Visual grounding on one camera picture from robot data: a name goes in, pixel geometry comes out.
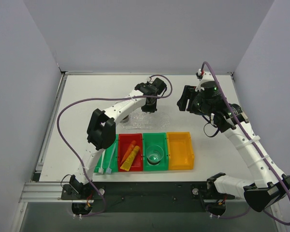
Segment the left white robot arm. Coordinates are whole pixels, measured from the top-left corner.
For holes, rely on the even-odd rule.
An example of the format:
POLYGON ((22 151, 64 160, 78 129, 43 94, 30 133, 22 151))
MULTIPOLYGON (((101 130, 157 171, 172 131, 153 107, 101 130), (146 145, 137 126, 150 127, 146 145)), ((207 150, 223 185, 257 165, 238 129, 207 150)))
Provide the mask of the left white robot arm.
POLYGON ((79 199, 89 195, 90 190, 98 192, 98 188, 92 182, 94 167, 103 151, 108 149, 116 139, 116 127, 120 121, 130 113, 140 108, 146 113, 154 113, 157 110, 157 100, 165 99, 166 90, 173 90, 171 81, 164 75, 155 74, 145 83, 139 83, 124 98, 113 98, 112 106, 100 110, 95 109, 90 117, 86 130, 87 142, 94 146, 93 153, 81 158, 75 149, 69 144, 62 134, 60 119, 65 111, 77 104, 94 101, 95 98, 78 100, 64 107, 58 114, 56 125, 61 139, 67 147, 76 155, 80 162, 81 170, 72 174, 69 180, 71 192, 79 199))

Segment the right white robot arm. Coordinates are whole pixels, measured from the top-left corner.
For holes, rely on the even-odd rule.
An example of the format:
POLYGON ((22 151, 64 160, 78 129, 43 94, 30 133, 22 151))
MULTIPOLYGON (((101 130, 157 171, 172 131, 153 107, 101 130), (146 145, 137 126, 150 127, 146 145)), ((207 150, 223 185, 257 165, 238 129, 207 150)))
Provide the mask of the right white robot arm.
POLYGON ((198 70, 197 86, 186 85, 177 106, 180 111, 200 115, 224 134, 249 169, 252 179, 244 180, 219 173, 207 180, 210 190, 245 199, 255 211, 278 202, 290 190, 290 175, 273 162, 260 143, 242 108, 226 103, 210 72, 198 70))

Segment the clear textured holder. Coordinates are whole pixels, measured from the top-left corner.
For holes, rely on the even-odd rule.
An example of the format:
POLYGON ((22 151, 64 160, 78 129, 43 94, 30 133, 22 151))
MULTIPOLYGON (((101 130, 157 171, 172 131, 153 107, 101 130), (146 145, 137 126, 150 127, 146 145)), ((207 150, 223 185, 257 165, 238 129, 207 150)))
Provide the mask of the clear textured holder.
POLYGON ((133 128, 151 129, 159 124, 159 117, 157 113, 145 113, 137 110, 130 114, 130 121, 133 128))

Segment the dark smoky plastic cup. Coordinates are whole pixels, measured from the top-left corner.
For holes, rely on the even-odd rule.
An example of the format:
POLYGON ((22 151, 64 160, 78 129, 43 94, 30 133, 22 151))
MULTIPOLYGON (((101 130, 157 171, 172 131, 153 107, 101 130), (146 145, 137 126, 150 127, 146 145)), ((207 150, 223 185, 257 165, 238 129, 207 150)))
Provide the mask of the dark smoky plastic cup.
POLYGON ((128 122, 128 120, 129 120, 129 116, 126 116, 121 120, 121 123, 126 123, 128 122))

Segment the clear plastic cup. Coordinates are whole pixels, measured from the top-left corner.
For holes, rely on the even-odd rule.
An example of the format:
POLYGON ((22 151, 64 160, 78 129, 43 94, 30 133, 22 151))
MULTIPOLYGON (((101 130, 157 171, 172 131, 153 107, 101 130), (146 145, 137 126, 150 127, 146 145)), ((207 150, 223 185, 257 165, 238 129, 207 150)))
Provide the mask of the clear plastic cup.
POLYGON ((164 156, 164 151, 159 145, 151 145, 146 149, 145 157, 147 162, 151 165, 157 165, 160 163, 164 156))

